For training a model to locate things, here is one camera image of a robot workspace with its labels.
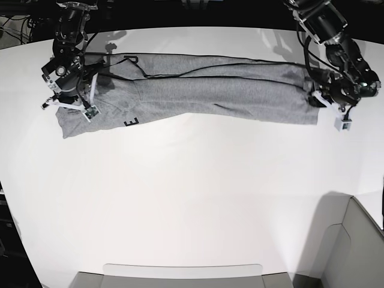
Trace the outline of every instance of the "gray sweatpants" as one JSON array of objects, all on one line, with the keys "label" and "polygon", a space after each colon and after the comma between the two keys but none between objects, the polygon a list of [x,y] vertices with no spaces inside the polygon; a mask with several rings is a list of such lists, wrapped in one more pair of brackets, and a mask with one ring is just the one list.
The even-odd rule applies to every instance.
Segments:
[{"label": "gray sweatpants", "polygon": [[59,108],[56,115],[64,138],[188,112],[292,124],[317,122],[319,109],[308,103],[313,81],[300,65],[140,53],[86,55],[86,63],[100,58],[112,65],[100,72],[97,81],[95,105],[101,113],[89,123],[81,112]]}]

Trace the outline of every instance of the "white table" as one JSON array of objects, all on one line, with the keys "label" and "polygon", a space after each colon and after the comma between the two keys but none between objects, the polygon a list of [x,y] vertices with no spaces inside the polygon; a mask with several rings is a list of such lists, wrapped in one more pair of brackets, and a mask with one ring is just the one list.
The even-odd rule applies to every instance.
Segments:
[{"label": "white table", "polygon": [[[289,31],[107,32],[90,51],[107,41],[114,53],[304,60]],[[384,47],[359,45],[384,79]],[[56,109],[40,108],[51,55],[51,41],[0,51],[0,180],[44,285],[67,288],[107,263],[307,273],[325,229],[343,219],[349,196],[335,193],[363,194],[381,222],[383,90],[361,101],[345,133],[322,110],[317,126],[185,114],[63,140]]]}]

